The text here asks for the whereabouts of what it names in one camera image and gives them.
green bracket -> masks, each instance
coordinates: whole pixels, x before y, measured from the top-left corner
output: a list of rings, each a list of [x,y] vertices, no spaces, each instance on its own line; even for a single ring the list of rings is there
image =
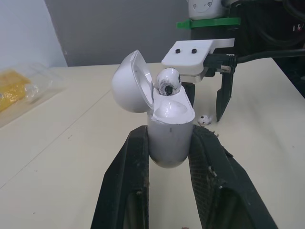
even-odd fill
[[[178,22],[178,29],[192,29],[198,27],[208,26],[220,26],[220,25],[240,25],[240,18],[216,18],[216,19],[204,19],[204,20],[186,20],[184,22]]]

open lid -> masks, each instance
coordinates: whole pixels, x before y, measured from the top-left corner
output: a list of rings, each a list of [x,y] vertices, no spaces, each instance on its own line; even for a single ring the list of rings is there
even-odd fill
[[[122,61],[112,78],[112,93],[123,109],[143,113],[153,109],[153,83],[148,66],[136,50]]]

white earbud case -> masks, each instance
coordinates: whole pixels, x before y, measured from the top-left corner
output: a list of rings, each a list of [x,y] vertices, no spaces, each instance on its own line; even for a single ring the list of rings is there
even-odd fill
[[[136,50],[115,72],[112,93],[123,109],[147,112],[149,151],[156,164],[171,168],[187,158],[195,112],[182,86],[177,94],[160,95],[144,58]]]

earbud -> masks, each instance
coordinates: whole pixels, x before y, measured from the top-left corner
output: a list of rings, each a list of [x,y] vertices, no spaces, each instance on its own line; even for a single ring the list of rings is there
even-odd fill
[[[157,76],[157,85],[161,95],[169,96],[180,92],[181,79],[179,72],[174,68],[163,69]]]

white table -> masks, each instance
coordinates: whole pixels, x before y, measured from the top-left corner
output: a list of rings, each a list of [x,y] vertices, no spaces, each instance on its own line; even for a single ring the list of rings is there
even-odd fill
[[[54,68],[67,89],[0,129],[0,228],[90,228],[106,169],[129,132],[146,124],[146,114],[114,102],[116,68]],[[162,66],[150,68],[156,76]],[[215,117],[220,84],[216,75],[196,85],[197,116]],[[208,128],[246,169],[278,227],[304,228],[305,100],[273,60],[238,65],[229,105]],[[182,227],[201,228],[188,162],[163,169],[150,161],[150,228]]]

